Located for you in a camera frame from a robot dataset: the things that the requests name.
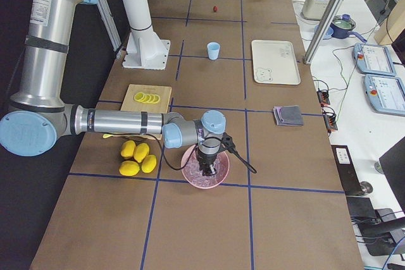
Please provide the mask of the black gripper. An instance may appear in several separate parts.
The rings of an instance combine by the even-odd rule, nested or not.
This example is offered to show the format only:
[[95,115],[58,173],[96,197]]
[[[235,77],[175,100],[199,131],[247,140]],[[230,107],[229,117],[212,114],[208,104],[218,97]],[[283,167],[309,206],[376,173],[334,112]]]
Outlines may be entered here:
[[215,168],[216,154],[205,154],[197,152],[197,161],[199,163],[199,170],[203,176],[210,176],[210,170],[212,175],[217,174]]

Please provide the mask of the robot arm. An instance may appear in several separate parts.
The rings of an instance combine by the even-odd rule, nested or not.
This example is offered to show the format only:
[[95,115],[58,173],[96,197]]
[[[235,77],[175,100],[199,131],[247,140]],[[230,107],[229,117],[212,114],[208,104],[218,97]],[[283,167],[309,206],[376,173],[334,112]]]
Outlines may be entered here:
[[36,156],[57,139],[82,132],[129,135],[162,134],[168,149],[194,145],[204,176],[217,174],[223,150],[225,116],[216,110],[187,121],[178,113],[86,109],[60,98],[77,4],[86,0],[33,0],[20,89],[11,96],[1,119],[1,145],[19,156]]

